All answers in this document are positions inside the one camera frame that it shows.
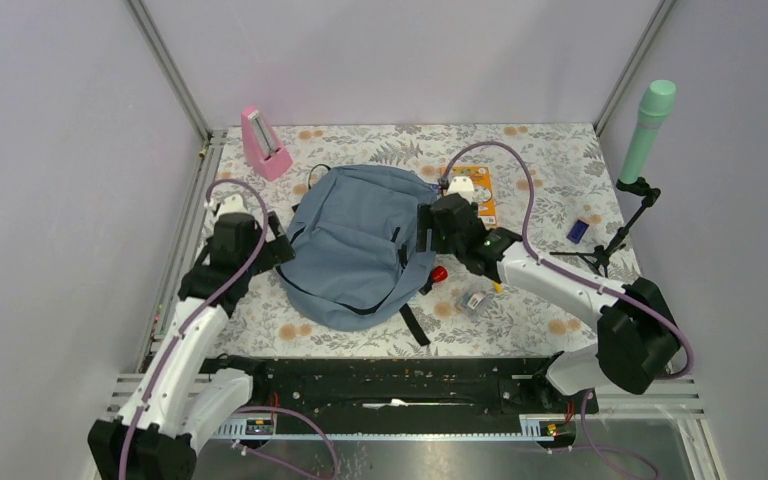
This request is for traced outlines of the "mint green microphone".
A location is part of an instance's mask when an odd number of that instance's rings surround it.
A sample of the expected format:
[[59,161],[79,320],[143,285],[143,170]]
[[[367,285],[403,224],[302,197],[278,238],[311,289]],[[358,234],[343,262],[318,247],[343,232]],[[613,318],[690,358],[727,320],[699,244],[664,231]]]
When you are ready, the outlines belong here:
[[677,87],[670,80],[651,82],[639,102],[637,123],[618,177],[622,184],[633,184],[641,176],[660,127],[672,113]]

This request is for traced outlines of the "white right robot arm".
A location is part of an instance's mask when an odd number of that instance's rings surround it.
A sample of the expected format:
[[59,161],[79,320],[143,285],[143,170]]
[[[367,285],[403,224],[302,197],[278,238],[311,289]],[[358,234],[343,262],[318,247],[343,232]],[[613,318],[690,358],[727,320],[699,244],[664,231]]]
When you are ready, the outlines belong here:
[[535,402],[557,412],[580,391],[614,385],[641,395],[660,378],[682,336],[659,288],[569,266],[505,228],[487,228],[458,194],[418,208],[417,248],[451,254],[471,273],[535,294],[587,323],[595,344],[558,353],[533,386]]

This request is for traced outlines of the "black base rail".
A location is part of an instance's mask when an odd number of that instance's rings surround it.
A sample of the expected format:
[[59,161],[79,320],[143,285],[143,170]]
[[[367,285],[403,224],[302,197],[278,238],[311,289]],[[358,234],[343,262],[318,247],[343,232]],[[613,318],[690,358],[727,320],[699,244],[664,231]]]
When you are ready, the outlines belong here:
[[545,358],[250,358],[223,354],[199,371],[235,368],[254,380],[253,406],[278,405],[328,436],[513,434],[522,415],[564,420],[596,400],[565,396]]

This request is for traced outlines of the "orange book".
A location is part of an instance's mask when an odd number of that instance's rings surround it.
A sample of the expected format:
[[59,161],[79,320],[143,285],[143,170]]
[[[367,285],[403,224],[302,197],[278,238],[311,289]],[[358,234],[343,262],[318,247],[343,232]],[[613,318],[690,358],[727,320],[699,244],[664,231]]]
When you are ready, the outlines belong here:
[[478,217],[487,227],[496,227],[498,215],[489,167],[455,166],[448,175],[447,194],[459,194],[477,205]]

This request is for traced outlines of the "blue student backpack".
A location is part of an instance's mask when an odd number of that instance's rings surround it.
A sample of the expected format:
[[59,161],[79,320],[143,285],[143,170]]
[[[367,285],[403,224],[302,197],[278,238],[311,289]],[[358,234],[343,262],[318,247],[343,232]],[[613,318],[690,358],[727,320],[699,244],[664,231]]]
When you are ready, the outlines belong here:
[[418,213],[438,198],[415,173],[390,166],[332,167],[302,197],[287,229],[294,258],[276,271],[295,310],[320,325],[366,330],[399,315],[430,341],[409,306],[435,254],[417,247]]

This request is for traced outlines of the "red knob toy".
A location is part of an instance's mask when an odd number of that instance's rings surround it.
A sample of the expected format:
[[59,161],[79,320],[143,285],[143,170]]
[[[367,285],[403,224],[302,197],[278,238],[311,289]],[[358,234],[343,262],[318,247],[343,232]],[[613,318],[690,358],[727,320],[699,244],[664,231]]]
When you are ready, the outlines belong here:
[[421,295],[427,295],[433,287],[448,278],[448,271],[443,266],[436,266],[430,272],[426,282],[419,289]]

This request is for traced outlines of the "pink metronome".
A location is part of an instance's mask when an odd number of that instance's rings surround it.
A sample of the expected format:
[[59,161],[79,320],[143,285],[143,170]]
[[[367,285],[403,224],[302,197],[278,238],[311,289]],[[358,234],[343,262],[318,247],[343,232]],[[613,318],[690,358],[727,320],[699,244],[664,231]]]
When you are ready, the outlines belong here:
[[292,166],[289,151],[255,106],[241,113],[241,137],[246,161],[266,181],[275,181]]

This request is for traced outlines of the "purple toy brick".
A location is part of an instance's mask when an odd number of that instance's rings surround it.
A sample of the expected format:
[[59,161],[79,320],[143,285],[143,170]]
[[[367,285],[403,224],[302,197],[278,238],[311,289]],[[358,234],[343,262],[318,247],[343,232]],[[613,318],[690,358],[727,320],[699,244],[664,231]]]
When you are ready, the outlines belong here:
[[577,219],[572,227],[570,228],[567,239],[573,244],[573,245],[579,245],[583,240],[585,235],[588,233],[588,231],[591,229],[591,225],[581,219]]

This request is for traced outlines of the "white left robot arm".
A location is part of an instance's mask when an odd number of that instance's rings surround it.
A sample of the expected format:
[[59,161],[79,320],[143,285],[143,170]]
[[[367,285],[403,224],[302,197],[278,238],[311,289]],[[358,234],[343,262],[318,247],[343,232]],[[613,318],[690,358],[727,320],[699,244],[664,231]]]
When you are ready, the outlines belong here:
[[212,236],[184,275],[174,317],[140,384],[111,420],[96,421],[88,446],[103,479],[189,479],[197,457],[238,407],[269,401],[267,380],[222,367],[196,397],[206,353],[248,291],[252,277],[293,259],[280,220],[217,216]]

